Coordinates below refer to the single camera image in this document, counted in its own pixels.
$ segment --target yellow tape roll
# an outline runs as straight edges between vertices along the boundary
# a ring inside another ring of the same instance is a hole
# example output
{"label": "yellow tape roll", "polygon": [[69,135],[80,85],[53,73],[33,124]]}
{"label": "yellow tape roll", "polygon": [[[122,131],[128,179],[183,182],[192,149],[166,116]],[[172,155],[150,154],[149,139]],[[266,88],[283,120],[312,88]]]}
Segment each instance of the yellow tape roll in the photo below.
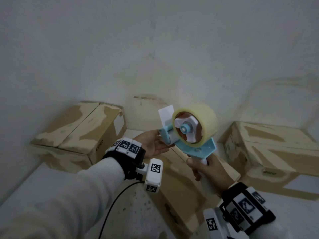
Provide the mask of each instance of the yellow tape roll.
{"label": "yellow tape roll", "polygon": [[[189,112],[196,119],[202,126],[202,139],[197,143],[189,143],[185,141],[177,132],[175,127],[175,118],[180,112]],[[174,131],[176,132],[177,136],[180,138],[183,143],[186,145],[196,148],[202,146],[209,138],[211,138],[217,132],[217,117],[215,112],[206,104],[190,104],[183,108],[176,110],[172,116],[172,124]]]}

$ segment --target person's right hand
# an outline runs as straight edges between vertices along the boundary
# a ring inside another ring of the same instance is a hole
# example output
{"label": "person's right hand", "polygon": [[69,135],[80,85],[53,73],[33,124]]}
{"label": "person's right hand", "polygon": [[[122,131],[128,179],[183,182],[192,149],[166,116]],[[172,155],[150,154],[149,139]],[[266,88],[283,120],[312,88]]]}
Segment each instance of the person's right hand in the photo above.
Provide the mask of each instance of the person's right hand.
{"label": "person's right hand", "polygon": [[193,169],[194,176],[197,181],[200,181],[202,172],[207,176],[208,180],[218,190],[218,194],[227,190],[229,186],[234,183],[234,180],[225,171],[223,165],[221,165],[215,154],[211,154],[207,157],[207,165],[201,163],[200,160],[189,158],[186,161],[187,165]]}

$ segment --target hand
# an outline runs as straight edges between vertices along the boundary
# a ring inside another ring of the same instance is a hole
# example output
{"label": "hand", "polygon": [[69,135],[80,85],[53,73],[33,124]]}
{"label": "hand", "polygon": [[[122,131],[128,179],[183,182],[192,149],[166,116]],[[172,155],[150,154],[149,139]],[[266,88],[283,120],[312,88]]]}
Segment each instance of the hand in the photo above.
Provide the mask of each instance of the hand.
{"label": "hand", "polygon": [[221,165],[215,154],[211,154],[207,157],[207,165],[204,165],[201,161],[192,158],[187,159],[186,163],[193,169],[193,173],[197,181],[200,181],[201,179],[199,172],[206,175],[212,185],[217,188],[219,195],[221,195],[234,183],[233,179],[225,171],[223,165]]}
{"label": "hand", "polygon": [[174,144],[168,146],[161,141],[158,130],[143,132],[133,139],[142,144],[142,148],[145,149],[145,158],[152,158],[156,155],[168,152],[169,148],[175,146]]}

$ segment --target person's left hand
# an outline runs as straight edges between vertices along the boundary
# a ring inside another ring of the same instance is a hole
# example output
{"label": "person's left hand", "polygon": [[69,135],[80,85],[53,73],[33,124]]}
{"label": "person's left hand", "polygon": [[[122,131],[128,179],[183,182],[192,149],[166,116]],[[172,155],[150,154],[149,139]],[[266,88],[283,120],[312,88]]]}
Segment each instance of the person's left hand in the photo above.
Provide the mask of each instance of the person's left hand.
{"label": "person's left hand", "polygon": [[143,132],[133,139],[142,144],[142,148],[145,150],[145,158],[152,158],[153,156],[168,152],[169,148],[175,146],[174,144],[168,146],[161,141],[158,130]]}

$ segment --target qr code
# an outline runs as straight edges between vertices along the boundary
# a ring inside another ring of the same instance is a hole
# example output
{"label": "qr code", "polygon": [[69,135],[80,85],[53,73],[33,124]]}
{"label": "qr code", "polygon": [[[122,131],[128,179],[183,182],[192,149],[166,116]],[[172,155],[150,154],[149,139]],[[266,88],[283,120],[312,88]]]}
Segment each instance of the qr code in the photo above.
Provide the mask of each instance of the qr code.
{"label": "qr code", "polygon": [[239,213],[239,211],[235,208],[230,212],[230,215],[235,220],[237,225],[240,225],[244,221],[243,216]]}
{"label": "qr code", "polygon": [[217,230],[217,225],[215,223],[215,219],[214,218],[206,219],[206,223],[207,223],[208,229],[210,231]]}
{"label": "qr code", "polygon": [[160,172],[160,165],[153,163],[153,164],[152,164],[152,167],[151,167],[151,171],[152,171],[152,172],[159,173],[159,172]]}
{"label": "qr code", "polygon": [[246,212],[246,214],[249,214],[255,209],[253,204],[247,198],[244,198],[241,201],[239,201],[238,205],[244,210],[244,212]]}
{"label": "qr code", "polygon": [[121,144],[120,144],[120,147],[127,149],[130,144],[131,144],[130,142],[123,140],[123,141],[121,142]]}
{"label": "qr code", "polygon": [[263,204],[263,203],[266,202],[265,199],[264,199],[263,197],[261,197],[261,195],[258,194],[257,191],[253,192],[252,195],[253,195],[253,197],[255,197],[255,199],[256,199],[260,204]]}
{"label": "qr code", "polygon": [[117,146],[121,141],[116,141],[111,147]]}
{"label": "qr code", "polygon": [[155,186],[148,185],[146,187],[146,191],[149,191],[149,192],[154,192],[155,193],[156,190],[157,190],[157,187],[155,187]]}
{"label": "qr code", "polygon": [[132,144],[129,148],[129,151],[134,153],[134,154],[137,154],[138,153],[138,150],[139,150],[139,146],[135,145],[135,144]]}

